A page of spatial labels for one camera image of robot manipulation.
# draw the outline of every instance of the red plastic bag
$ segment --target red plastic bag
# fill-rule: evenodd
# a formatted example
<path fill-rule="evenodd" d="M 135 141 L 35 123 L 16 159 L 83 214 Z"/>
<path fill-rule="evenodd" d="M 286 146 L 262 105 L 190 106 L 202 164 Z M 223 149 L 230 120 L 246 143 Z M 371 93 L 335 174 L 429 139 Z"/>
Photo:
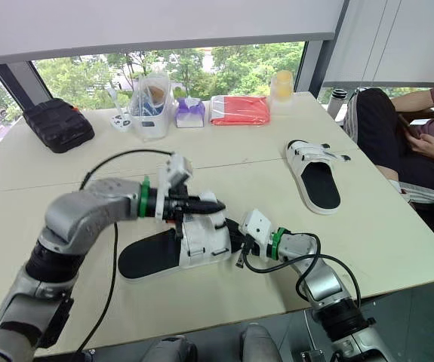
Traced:
<path fill-rule="evenodd" d="M 218 126 L 261 125 L 270 122 L 265 97 L 213 96 L 210 122 Z"/>

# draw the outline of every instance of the black shorts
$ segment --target black shorts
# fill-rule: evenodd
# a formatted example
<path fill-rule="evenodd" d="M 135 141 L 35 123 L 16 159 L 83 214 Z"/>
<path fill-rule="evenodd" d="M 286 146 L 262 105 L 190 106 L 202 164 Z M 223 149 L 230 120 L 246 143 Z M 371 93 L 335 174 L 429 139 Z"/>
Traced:
<path fill-rule="evenodd" d="M 434 204 L 434 160 L 410 149 L 395 107 L 381 89 L 364 90 L 349 101 L 344 130 L 373 164 L 398 173 L 413 202 Z"/>

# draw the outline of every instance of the white table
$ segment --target white table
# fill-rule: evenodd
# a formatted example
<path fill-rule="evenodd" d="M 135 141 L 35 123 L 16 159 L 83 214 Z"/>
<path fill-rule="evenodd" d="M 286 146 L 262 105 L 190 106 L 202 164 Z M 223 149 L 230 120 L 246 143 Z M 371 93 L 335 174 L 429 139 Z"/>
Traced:
<path fill-rule="evenodd" d="M 0 301 L 34 246 L 47 205 L 58 195 L 76 189 L 84 172 L 96 161 L 127 148 L 116 140 L 125 145 L 130 140 L 134 147 L 140 146 L 130 135 L 110 128 L 105 119 L 109 111 L 87 114 L 96 138 L 67 155 L 53 155 L 37 142 L 29 143 L 31 135 L 25 124 L 18 124 L 7 143 L 0 145 L 2 168 L 15 164 L 21 155 L 32 155 L 20 161 L 19 168 L 12 168 L 12 176 L 0 168 L 1 175 L 10 177 L 0 179 Z M 296 96 L 294 114 L 298 116 L 274 118 L 266 127 L 171 130 L 168 138 L 148 146 L 174 149 L 192 160 L 195 170 L 189 182 L 190 192 L 214 191 L 226 203 L 230 218 L 240 220 L 247 210 L 257 207 L 275 227 L 316 233 L 322 240 L 323 252 L 342 259 L 355 272 L 363 296 L 434 281 L 434 234 L 309 94 Z M 10 147 L 16 144 L 15 135 L 26 137 L 20 149 Z M 334 150 L 352 158 L 335 164 L 342 198 L 336 214 L 319 216 L 303 205 L 282 160 L 284 144 L 293 138 L 328 142 Z M 243 154 L 230 140 L 245 145 Z M 196 149 L 190 142 L 201 147 Z M 77 170 L 64 164 L 69 153 Z M 31 159 L 40 162 L 38 167 L 43 167 L 43 172 L 27 176 L 32 169 Z M 100 176 L 141 180 L 147 172 L 155 184 L 154 170 L 155 165 L 146 156 L 128 156 Z M 122 222 L 119 249 L 163 228 L 151 219 Z M 112 229 L 108 228 L 80 269 L 71 318 L 59 342 L 42 354 L 76 349 L 94 325 L 109 288 L 111 249 Z M 308 306 L 294 291 L 297 276 L 291 269 L 256 275 L 236 268 L 235 258 L 136 284 L 117 278 L 109 312 L 88 347 L 182 333 Z M 354 293 L 346 273 L 338 266 L 336 270 Z"/>

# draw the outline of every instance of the white slipper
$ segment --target white slipper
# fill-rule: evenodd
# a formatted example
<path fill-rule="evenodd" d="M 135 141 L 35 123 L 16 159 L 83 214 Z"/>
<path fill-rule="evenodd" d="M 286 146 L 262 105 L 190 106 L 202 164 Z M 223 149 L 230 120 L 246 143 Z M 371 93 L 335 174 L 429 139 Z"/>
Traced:
<path fill-rule="evenodd" d="M 199 197 L 205 201 L 217 200 L 212 192 L 204 192 Z M 176 238 L 175 229 L 170 229 L 128 245 L 118 259 L 121 276 L 126 281 L 146 280 L 219 262 L 235 251 L 223 211 L 210 215 L 185 214 L 182 233 L 181 240 Z"/>
<path fill-rule="evenodd" d="M 329 145 L 316 145 L 302 140 L 290 141 L 285 150 L 306 206 L 321 215 L 335 213 L 340 196 L 333 177 L 332 161 L 349 161 L 349 156 L 330 153 Z"/>

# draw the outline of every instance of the silver robot arm segment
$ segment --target silver robot arm segment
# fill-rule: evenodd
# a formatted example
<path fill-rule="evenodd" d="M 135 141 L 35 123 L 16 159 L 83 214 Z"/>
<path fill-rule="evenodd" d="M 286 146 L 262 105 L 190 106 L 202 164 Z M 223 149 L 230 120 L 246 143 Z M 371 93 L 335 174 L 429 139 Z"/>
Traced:
<path fill-rule="evenodd" d="M 30 259 L 0 307 L 0 361 L 32 360 L 53 345 L 69 317 L 79 266 L 108 225 L 137 218 L 140 184 L 95 181 L 49 206 Z"/>
<path fill-rule="evenodd" d="M 287 262 L 317 251 L 314 236 L 293 234 L 284 228 L 274 231 L 271 222 L 259 210 L 246 215 L 240 231 L 254 240 L 257 247 L 254 246 L 252 252 L 261 259 Z M 242 249 L 243 253 L 248 251 L 245 247 Z M 311 262 L 312 259 L 304 259 L 291 264 L 291 267 L 301 276 Z M 342 280 L 323 259 L 319 259 L 304 278 L 302 289 L 314 317 L 332 341 L 333 350 L 339 353 L 339 360 L 395 361 L 376 331 L 374 320 L 364 319 Z"/>

